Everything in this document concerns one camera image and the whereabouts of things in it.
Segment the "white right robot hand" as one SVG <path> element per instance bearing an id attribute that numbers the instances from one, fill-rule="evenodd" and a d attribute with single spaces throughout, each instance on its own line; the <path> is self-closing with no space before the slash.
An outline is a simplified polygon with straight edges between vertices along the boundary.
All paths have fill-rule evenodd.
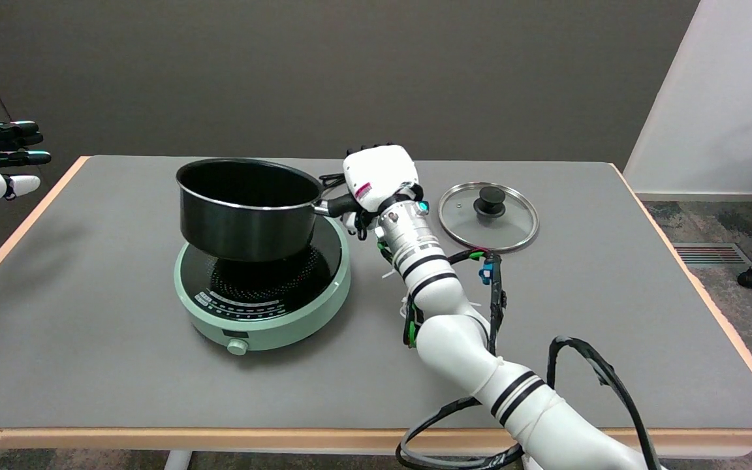
<path id="1" fill-rule="evenodd" d="M 420 176 L 403 146 L 354 152 L 344 159 L 343 173 L 349 195 L 359 206 L 342 217 L 349 234 L 380 227 L 388 244 L 397 247 L 430 233 L 418 204 L 424 199 Z"/>

